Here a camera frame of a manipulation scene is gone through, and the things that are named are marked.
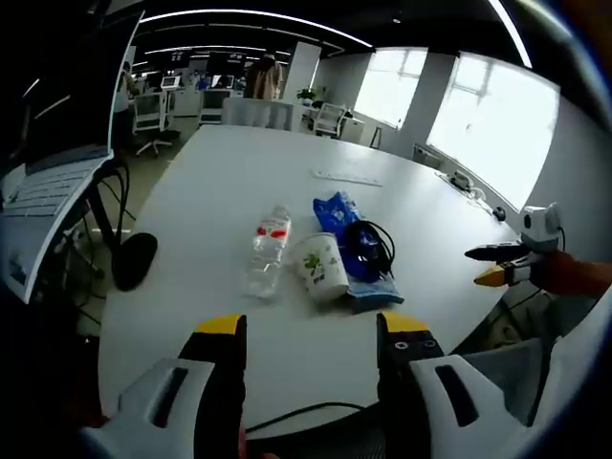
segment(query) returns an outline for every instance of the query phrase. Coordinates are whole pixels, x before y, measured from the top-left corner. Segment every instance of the paper cup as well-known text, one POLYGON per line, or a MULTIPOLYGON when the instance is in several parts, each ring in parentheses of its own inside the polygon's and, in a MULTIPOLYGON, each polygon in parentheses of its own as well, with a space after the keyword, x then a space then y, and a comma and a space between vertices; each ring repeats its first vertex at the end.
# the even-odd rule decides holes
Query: paper cup
POLYGON ((291 252, 291 262, 314 301, 331 301, 348 291, 338 242, 331 232, 302 239, 291 252))

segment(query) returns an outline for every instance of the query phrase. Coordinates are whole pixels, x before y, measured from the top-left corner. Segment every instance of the plastic water bottle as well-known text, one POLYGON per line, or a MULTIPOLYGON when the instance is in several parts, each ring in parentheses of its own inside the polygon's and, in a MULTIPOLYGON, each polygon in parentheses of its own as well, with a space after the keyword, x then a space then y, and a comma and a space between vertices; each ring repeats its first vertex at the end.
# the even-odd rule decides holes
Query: plastic water bottle
POLYGON ((284 206, 276 206, 259 224, 252 239, 252 258, 244 275, 243 291, 246 295, 273 298, 290 230, 291 217, 284 206))

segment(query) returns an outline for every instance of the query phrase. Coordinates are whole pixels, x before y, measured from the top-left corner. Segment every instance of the bright window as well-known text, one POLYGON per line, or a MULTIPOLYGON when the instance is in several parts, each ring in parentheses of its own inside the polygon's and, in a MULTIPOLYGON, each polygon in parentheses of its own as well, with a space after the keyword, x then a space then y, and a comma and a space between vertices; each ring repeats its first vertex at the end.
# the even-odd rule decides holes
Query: bright window
POLYGON ((426 50, 380 50, 370 57, 355 111, 402 127, 425 65, 426 50))
POLYGON ((558 88, 524 69, 461 54, 427 144, 521 210, 546 160, 558 88))

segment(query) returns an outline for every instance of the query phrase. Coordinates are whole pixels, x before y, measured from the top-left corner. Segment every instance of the desk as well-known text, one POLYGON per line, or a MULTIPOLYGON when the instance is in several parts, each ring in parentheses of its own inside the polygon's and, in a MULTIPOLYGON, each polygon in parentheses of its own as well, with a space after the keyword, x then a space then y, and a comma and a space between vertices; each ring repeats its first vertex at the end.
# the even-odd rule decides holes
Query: desk
MULTIPOLYGON (((432 169, 348 142, 202 126, 155 186, 136 223, 136 231, 159 240, 147 278, 133 292, 108 295, 98 360, 104 414, 116 412, 119 394, 158 359, 175 358, 199 322, 231 313, 246 314, 248 323, 244 426, 309 404, 376 402, 376 312, 351 316, 338 307, 317 307, 289 273, 280 279, 274 304, 243 297, 238 289, 261 218, 275 204, 286 204, 293 216, 291 246, 319 228, 313 198, 338 189, 394 237, 393 272, 405 302, 393 310, 426 321, 445 352, 505 292, 474 285, 485 266, 464 252, 515 234, 432 169), (313 168, 352 170, 383 186, 316 179, 313 168)), ((311 412, 252 438, 350 412, 311 412)))

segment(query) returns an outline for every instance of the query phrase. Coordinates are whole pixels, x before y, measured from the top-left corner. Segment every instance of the potted plant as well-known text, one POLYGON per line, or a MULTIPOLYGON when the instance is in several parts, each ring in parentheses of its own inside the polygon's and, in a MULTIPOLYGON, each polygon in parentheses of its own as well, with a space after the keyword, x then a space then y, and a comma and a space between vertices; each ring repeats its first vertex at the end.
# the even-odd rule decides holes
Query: potted plant
POLYGON ((310 88, 304 88, 297 91, 297 99, 301 100, 302 105, 306 105, 307 107, 310 107, 316 96, 315 91, 310 88))

